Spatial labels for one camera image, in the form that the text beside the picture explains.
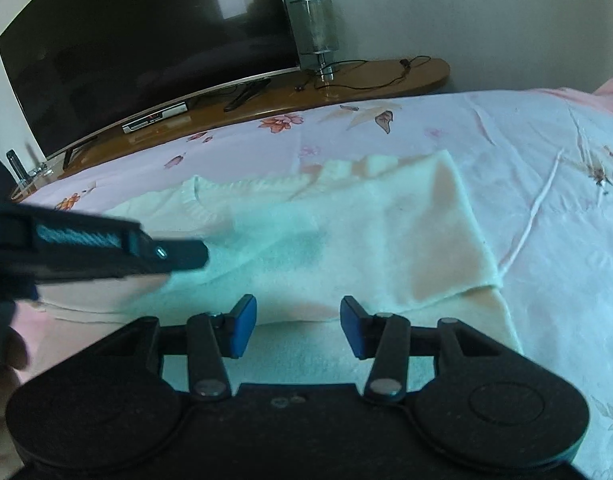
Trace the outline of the person's left hand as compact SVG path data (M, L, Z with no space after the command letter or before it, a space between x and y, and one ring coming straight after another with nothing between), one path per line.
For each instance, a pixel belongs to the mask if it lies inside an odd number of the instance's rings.
M0 370L0 479L9 479L23 466L7 428L5 412L8 400L20 386L18 370L25 370L29 366L26 343L12 328L8 333L5 350L4 367Z

